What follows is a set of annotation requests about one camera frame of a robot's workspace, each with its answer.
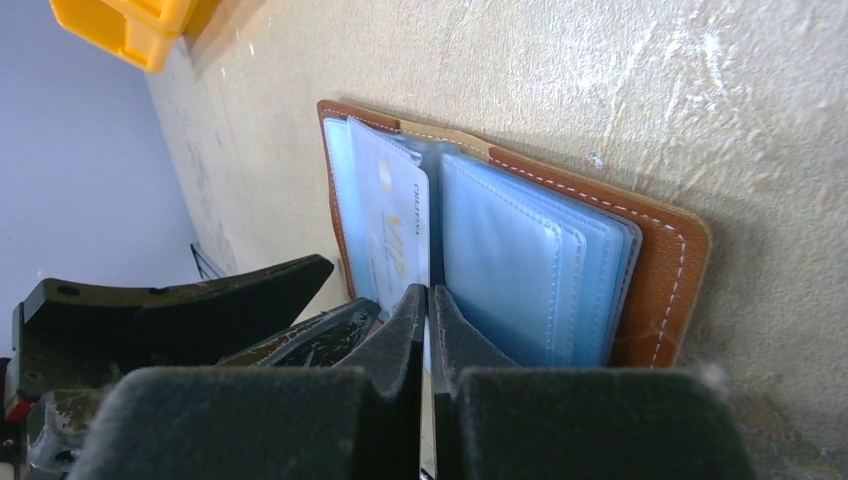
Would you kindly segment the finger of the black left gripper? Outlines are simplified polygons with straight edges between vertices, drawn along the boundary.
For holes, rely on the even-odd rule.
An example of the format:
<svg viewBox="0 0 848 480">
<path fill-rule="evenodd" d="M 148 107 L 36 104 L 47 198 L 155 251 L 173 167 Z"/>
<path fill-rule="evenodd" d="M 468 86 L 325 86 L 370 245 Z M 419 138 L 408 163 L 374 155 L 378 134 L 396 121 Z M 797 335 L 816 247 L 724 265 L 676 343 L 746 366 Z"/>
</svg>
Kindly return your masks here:
<svg viewBox="0 0 848 480">
<path fill-rule="evenodd" d="M 356 299 L 279 330 L 225 356 L 216 367 L 329 367 L 349 355 L 378 319 L 380 307 Z M 118 369 L 105 382 L 56 387 L 42 399 L 27 426 L 29 479 L 63 479 L 81 451 L 89 426 L 109 391 L 124 377 Z"/>
<path fill-rule="evenodd" d="M 62 389 L 100 388 L 148 366 L 212 365 L 289 327 L 334 270 L 313 254 L 169 287 L 46 278 L 14 309 L 3 415 Z"/>
</svg>

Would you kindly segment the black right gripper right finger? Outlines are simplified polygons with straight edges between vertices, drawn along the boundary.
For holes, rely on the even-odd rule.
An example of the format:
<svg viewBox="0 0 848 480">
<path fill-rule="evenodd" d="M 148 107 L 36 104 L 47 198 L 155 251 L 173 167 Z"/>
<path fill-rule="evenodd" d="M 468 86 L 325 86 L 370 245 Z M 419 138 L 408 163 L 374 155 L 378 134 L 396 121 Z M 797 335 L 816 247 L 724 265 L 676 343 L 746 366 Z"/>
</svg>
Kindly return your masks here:
<svg viewBox="0 0 848 480">
<path fill-rule="evenodd" d="M 728 405 L 675 369 L 527 368 L 428 293 L 440 479 L 751 479 Z"/>
</svg>

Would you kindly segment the brown leather card holder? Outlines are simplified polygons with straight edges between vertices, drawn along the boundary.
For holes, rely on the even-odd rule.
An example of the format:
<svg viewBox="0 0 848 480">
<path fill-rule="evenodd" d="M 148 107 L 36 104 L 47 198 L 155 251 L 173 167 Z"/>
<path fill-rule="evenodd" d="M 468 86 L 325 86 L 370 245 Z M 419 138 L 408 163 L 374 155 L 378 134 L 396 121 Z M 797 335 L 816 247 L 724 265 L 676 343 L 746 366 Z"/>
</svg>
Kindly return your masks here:
<svg viewBox="0 0 848 480">
<path fill-rule="evenodd" d="M 461 130 L 427 125 L 354 104 L 321 100 L 320 120 L 355 118 L 380 131 L 445 141 L 513 176 L 634 222 L 642 248 L 613 341 L 613 367 L 668 368 L 675 364 L 699 289 L 712 239 L 696 214 L 645 195 L 546 164 Z"/>
</svg>

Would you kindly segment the yellow three-compartment plastic bin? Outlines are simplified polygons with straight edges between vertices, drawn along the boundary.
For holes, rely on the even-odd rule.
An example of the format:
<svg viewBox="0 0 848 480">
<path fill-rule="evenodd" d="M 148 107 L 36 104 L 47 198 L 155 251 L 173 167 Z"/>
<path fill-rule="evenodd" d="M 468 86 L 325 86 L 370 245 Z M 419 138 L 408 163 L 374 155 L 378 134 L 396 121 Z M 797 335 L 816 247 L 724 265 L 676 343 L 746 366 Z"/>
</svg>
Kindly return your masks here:
<svg viewBox="0 0 848 480">
<path fill-rule="evenodd" d="M 147 73 L 159 73 L 177 40 L 216 1 L 50 0 L 58 24 Z"/>
</svg>

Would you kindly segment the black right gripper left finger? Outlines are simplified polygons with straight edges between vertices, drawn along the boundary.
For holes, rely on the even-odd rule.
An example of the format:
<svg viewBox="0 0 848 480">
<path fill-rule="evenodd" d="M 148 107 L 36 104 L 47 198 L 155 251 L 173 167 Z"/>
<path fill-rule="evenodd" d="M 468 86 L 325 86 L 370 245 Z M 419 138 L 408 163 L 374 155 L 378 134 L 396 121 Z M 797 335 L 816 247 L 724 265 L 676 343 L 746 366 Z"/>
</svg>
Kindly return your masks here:
<svg viewBox="0 0 848 480">
<path fill-rule="evenodd" d="M 74 479 L 415 479 L 427 290 L 338 364 L 151 367 L 106 396 Z"/>
</svg>

